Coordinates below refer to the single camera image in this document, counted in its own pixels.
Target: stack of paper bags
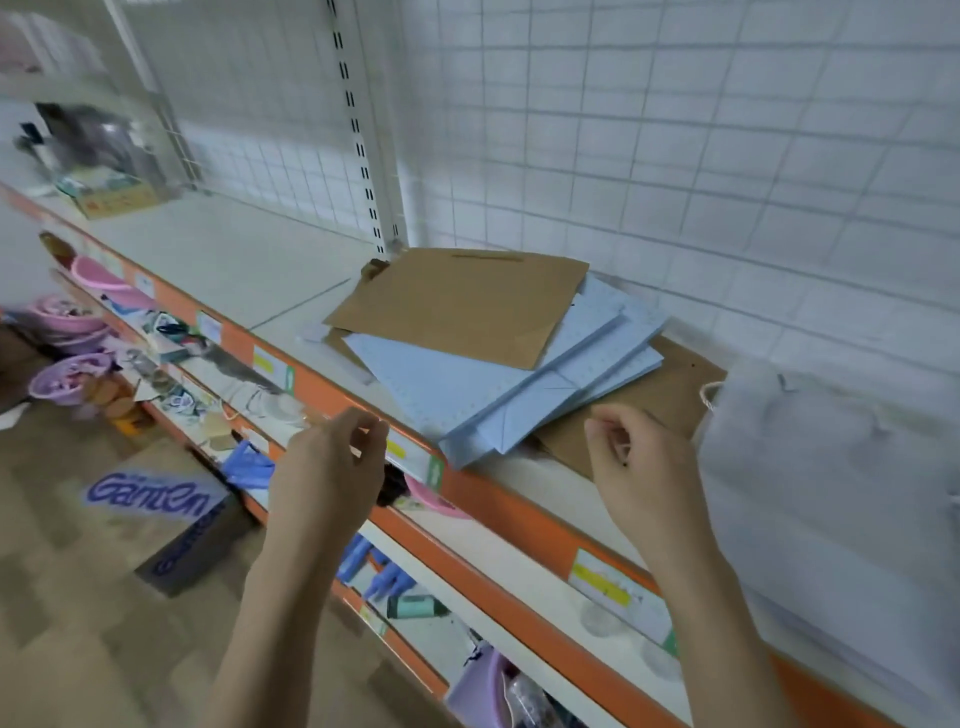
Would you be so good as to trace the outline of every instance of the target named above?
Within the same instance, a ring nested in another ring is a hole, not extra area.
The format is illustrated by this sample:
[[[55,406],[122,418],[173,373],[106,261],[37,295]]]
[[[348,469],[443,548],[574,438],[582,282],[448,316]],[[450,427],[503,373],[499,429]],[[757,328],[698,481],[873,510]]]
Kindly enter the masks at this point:
[[[657,369],[665,316],[551,255],[415,249],[326,323],[462,468]]]

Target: tiled floor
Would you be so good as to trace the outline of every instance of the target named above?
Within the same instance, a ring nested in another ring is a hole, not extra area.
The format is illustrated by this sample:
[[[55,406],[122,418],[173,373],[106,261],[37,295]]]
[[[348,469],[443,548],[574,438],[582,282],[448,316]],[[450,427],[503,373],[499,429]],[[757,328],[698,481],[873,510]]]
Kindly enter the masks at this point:
[[[0,727],[196,722],[227,647],[262,530],[168,599],[74,515],[59,484],[137,450],[110,425],[34,404],[0,432]],[[317,642],[311,725],[453,726],[349,608],[331,600]]]

